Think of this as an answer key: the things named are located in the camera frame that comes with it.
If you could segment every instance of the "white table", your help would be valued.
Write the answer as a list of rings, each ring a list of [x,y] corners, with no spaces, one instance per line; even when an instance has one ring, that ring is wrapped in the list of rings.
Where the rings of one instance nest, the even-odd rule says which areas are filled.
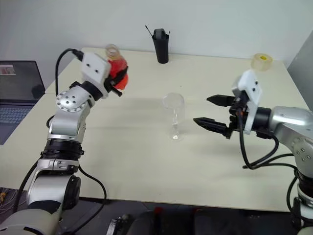
[[[104,55],[103,49],[85,48]],[[100,179],[110,199],[287,211],[287,187],[292,170],[263,167],[243,170],[238,133],[231,140],[198,127],[192,118],[210,117],[228,123],[228,109],[205,99],[231,95],[234,79],[249,69],[247,59],[171,55],[161,65],[150,52],[121,51],[129,63],[124,95],[99,100],[87,118],[82,168]],[[258,74],[263,107],[307,108],[280,61]],[[80,63],[73,60],[60,75],[59,91],[80,81]],[[162,98],[178,92],[185,98],[185,137],[171,142],[162,122]],[[45,121],[55,111],[54,86],[38,102],[0,149],[0,185],[18,188],[45,146]],[[245,136],[253,161],[273,147],[273,141]],[[289,152],[281,146],[277,153]],[[283,161],[293,163],[291,157]],[[81,176],[81,196],[102,197],[99,186]]]

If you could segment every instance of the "black pen holder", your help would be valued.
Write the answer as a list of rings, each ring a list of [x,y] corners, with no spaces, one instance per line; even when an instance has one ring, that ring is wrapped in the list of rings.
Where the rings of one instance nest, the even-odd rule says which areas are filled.
[[[156,48],[156,57],[157,61],[160,64],[166,64],[168,62],[168,40],[169,35],[166,34],[166,39],[155,39],[154,36],[152,37],[153,43],[155,44]]]

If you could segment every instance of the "roll of tape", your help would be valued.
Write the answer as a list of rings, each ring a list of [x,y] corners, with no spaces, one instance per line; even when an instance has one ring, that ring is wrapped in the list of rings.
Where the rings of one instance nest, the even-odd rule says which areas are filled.
[[[267,54],[255,54],[251,61],[251,68],[258,71],[266,71],[272,64],[272,57]]]

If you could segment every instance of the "gray wall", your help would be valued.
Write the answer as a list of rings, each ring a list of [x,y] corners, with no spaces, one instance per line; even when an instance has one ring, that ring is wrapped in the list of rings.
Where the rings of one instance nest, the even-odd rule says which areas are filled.
[[[152,51],[144,27],[171,31],[178,54],[251,58],[270,54],[289,65],[312,30],[312,0],[0,0],[0,59],[36,60],[54,80],[68,47]],[[62,59],[60,71],[70,61]]]
[[[288,67],[310,110],[313,110],[313,31]]]

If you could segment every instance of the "red bottle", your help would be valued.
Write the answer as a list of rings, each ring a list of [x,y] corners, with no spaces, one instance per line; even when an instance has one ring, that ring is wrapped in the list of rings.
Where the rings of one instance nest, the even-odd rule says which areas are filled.
[[[120,54],[119,49],[116,45],[109,44],[106,47],[106,54],[108,57],[108,62],[111,64],[111,71],[110,75],[114,78],[116,74],[127,67],[127,61],[124,57]],[[118,83],[115,88],[119,90],[125,89],[128,83],[128,75],[126,74],[123,80]]]

